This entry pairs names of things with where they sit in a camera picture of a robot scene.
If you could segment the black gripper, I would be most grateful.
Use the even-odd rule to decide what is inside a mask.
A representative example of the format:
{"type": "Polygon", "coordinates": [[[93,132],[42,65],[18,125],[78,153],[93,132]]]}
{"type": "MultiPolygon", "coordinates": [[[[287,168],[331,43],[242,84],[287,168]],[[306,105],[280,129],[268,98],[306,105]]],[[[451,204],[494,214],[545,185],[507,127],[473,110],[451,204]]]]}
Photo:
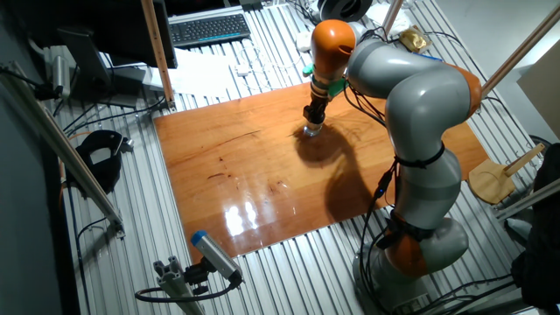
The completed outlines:
{"type": "Polygon", "coordinates": [[[319,97],[315,94],[311,97],[311,103],[308,106],[304,107],[303,116],[307,120],[308,123],[313,123],[320,125],[325,120],[325,109],[329,103],[328,97],[319,97]]]}

